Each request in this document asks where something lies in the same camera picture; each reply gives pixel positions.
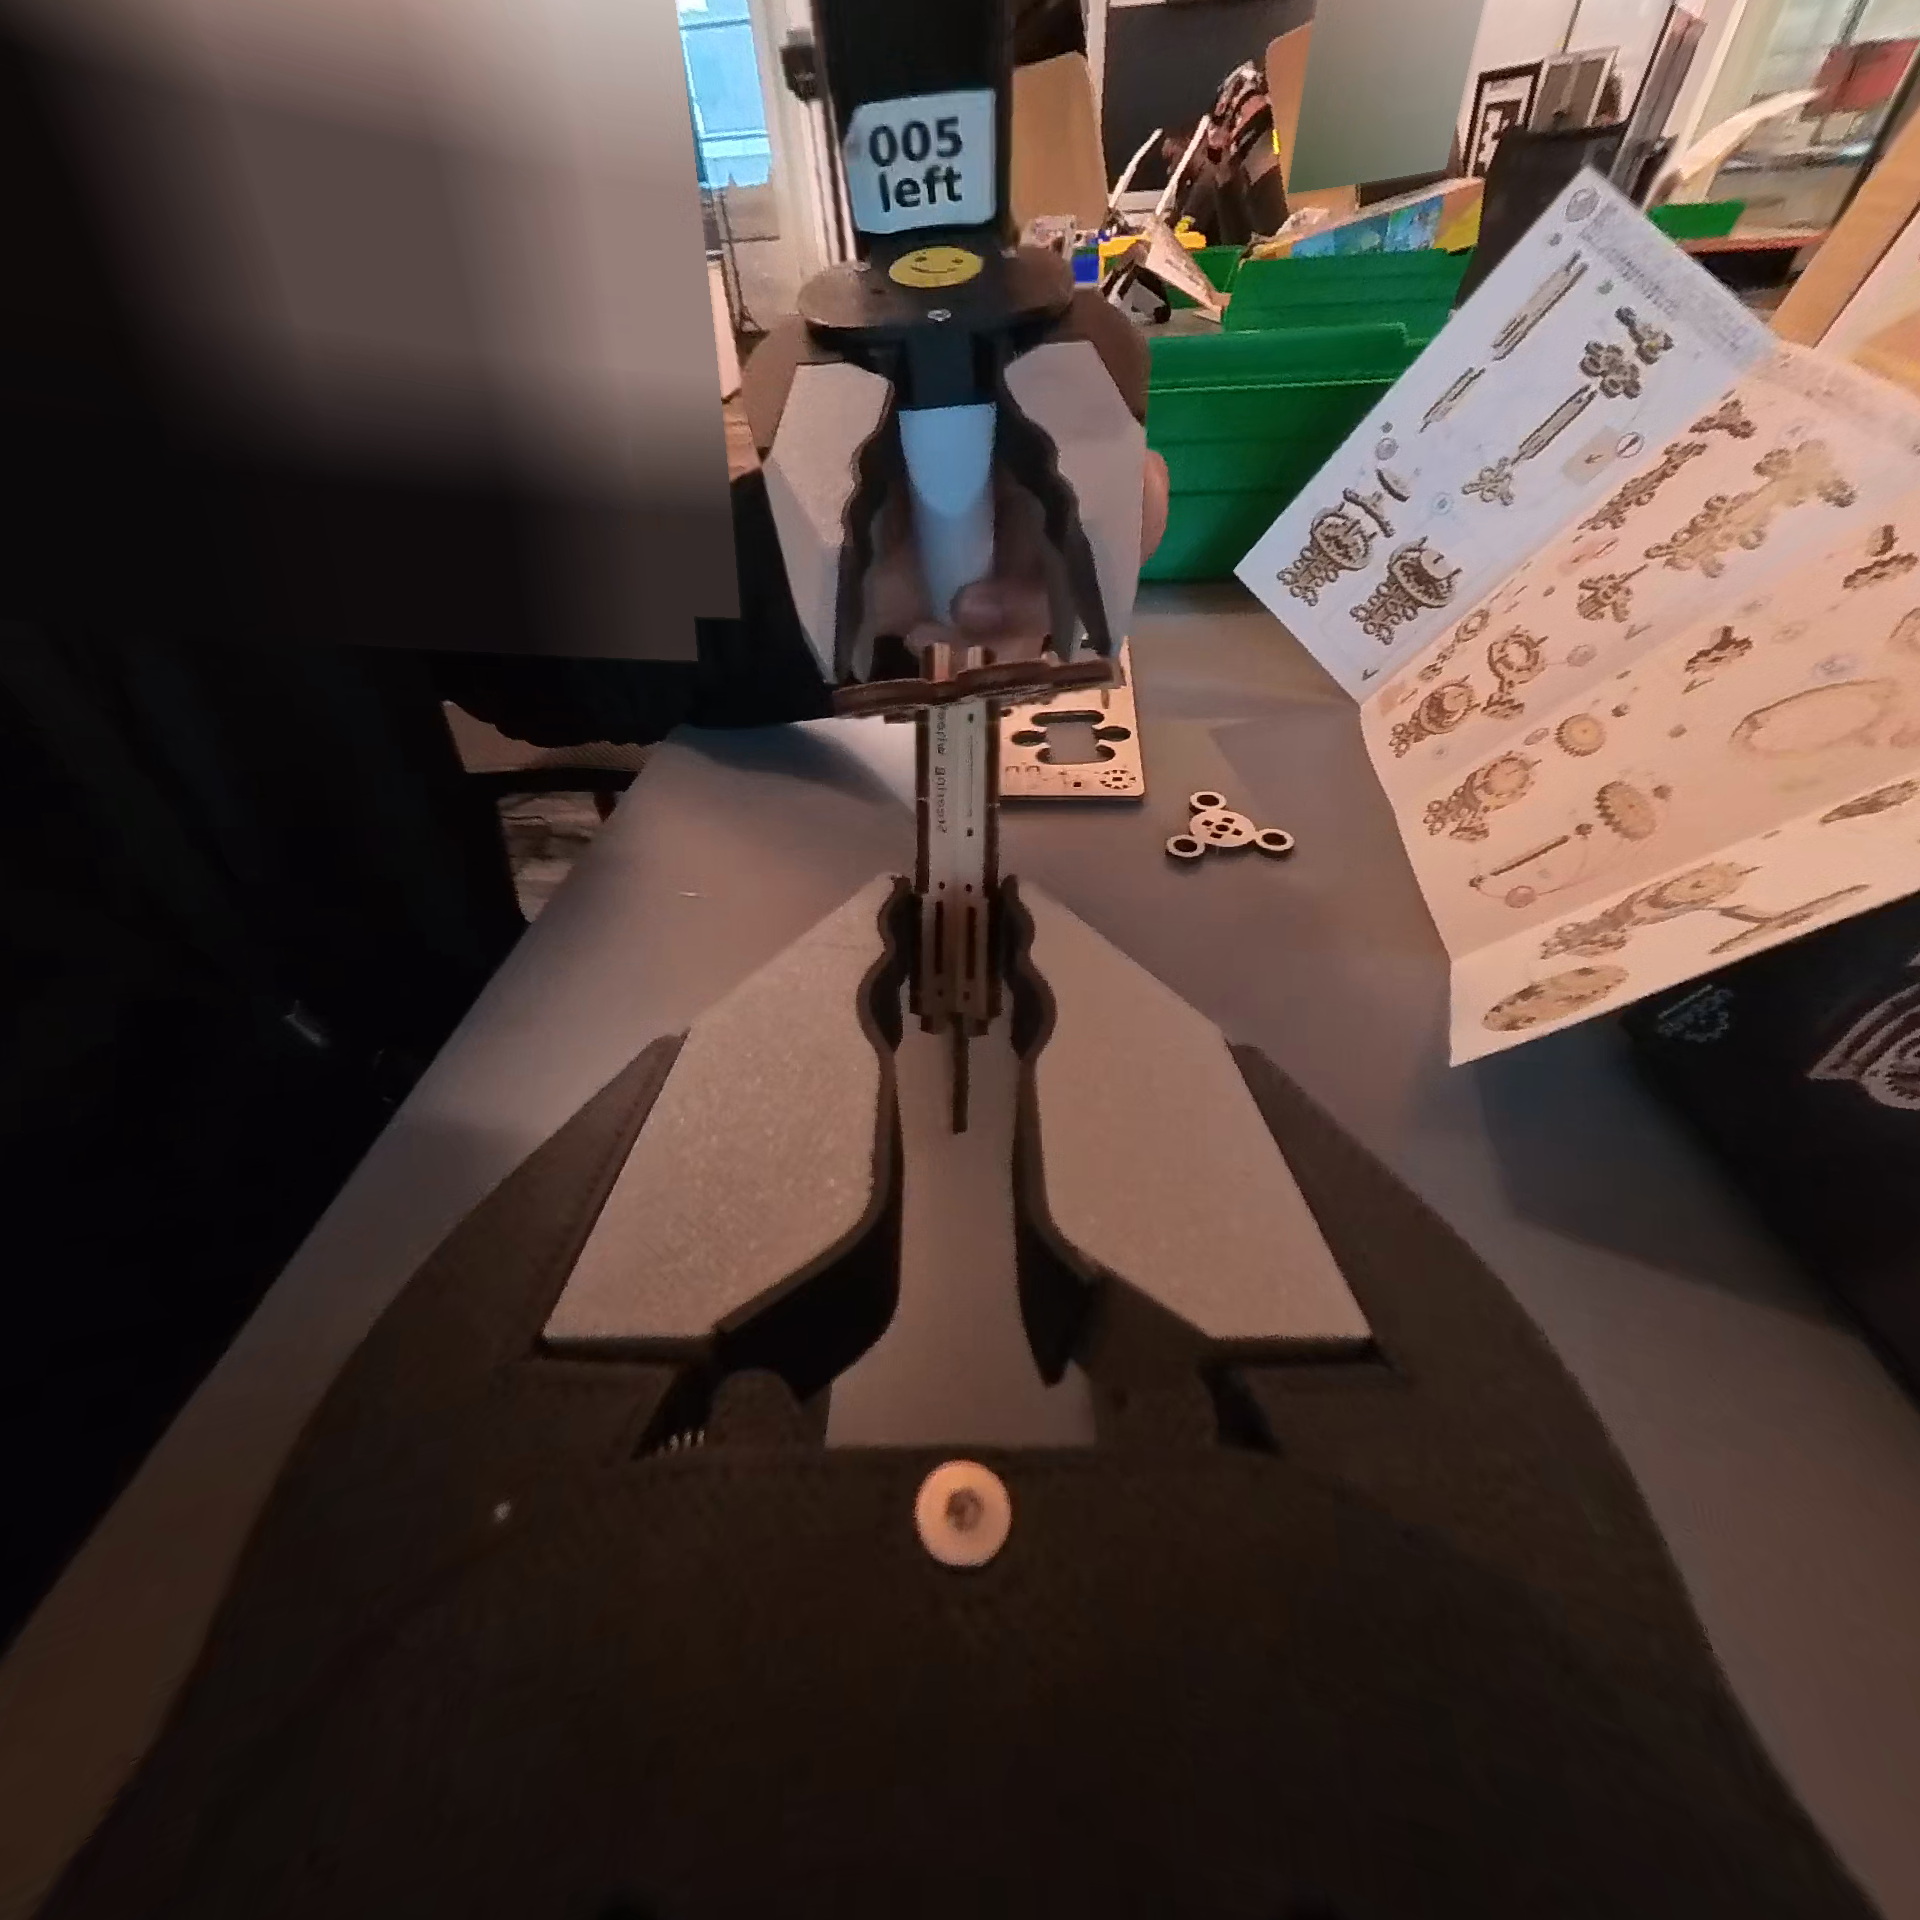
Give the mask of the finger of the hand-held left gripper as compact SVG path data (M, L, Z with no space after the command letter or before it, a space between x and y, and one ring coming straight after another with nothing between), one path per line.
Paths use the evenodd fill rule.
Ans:
M1040 506L1047 646L1115 658L1148 560L1150 350L1131 319L1066 319L1000 374L1004 461Z
M901 433L896 384L805 322L748 361L748 420L786 585L835 708L899 708Z

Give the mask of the black cardboard box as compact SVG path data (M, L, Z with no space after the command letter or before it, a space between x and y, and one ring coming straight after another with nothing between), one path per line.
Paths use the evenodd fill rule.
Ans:
M1794 1261L1917 1383L1917 900L1645 996L1620 1028Z

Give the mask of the colourful printed box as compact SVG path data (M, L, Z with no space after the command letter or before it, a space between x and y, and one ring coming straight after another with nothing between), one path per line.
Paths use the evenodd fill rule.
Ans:
M1475 252L1480 230L1480 175L1429 182L1381 199L1338 218L1328 217L1282 234L1286 257Z

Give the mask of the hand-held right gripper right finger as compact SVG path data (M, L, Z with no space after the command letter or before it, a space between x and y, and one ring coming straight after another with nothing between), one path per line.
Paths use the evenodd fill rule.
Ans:
M1000 887L1015 1271L1044 1380L1359 1360L1373 1332L1221 1028L1040 887Z

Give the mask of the black monitor screen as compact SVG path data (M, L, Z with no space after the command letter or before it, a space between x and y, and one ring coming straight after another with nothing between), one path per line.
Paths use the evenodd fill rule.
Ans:
M1159 128L1181 142L1218 84L1269 41L1311 23L1315 1L1111 1L1100 121L1111 178Z

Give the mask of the person's left hand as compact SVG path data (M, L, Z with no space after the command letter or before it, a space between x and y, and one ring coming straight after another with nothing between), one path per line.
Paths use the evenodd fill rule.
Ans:
M867 585L868 633L911 649L935 641L983 646L994 658L1028 658L1056 629L1066 576L1053 565L1040 502L1008 470L994 470L990 572L936 605L923 581L911 502L894 500L876 537Z

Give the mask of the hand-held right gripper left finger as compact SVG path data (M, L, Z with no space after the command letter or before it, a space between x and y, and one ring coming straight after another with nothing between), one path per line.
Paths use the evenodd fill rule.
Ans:
M544 1320L687 1360L822 1279L896 1183L896 918L877 874L702 1010Z

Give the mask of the black yellow device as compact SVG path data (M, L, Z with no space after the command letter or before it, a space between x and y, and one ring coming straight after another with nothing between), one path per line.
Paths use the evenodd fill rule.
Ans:
M1290 217L1282 148L1264 69L1238 63L1215 93L1186 205L1211 246L1240 249Z

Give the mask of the black white marker tag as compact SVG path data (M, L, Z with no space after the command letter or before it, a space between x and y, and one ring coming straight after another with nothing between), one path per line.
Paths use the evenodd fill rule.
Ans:
M1526 129L1544 62L1492 66L1476 76L1467 135L1461 158L1463 174L1484 178L1510 129Z

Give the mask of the brown cardboard sheet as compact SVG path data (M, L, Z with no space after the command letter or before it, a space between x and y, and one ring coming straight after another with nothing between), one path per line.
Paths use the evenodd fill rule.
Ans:
M1010 202L1018 228L1071 217L1096 228L1108 178L1088 56L1066 52L1013 72Z

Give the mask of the white plastic device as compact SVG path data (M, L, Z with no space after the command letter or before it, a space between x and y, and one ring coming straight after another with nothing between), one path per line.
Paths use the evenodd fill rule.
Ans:
M1191 311L1202 325L1224 319L1222 294L1202 262L1202 246L1189 246L1160 217L1100 244L1100 294L1140 325L1163 325Z

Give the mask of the wooden model shaft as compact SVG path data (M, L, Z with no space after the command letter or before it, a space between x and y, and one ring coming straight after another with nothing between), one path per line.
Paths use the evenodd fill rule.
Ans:
M1000 1010L999 708L931 705L917 732L911 1008L949 1060L949 1118L968 1127L968 1048Z

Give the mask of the small three-lobed wooden part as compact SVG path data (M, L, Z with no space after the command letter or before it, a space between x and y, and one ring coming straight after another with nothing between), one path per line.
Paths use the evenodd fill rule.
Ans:
M1299 846L1293 831L1278 824L1254 823L1248 814L1230 805L1228 796L1215 788L1191 791L1186 806L1189 823L1165 838L1165 857L1181 861L1237 853L1292 857Z

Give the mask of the punched-out plywood sheet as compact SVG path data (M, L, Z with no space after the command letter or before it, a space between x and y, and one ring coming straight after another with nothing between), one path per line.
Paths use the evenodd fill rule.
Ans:
M1008 802L1140 802L1146 765L1133 688L1076 688L1010 705L999 720L999 796Z

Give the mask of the large green plastic bin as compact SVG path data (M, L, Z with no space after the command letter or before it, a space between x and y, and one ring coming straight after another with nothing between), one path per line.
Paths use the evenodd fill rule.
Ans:
M1221 582L1432 341L1432 327L1170 328L1150 338L1148 446L1168 465L1150 582Z

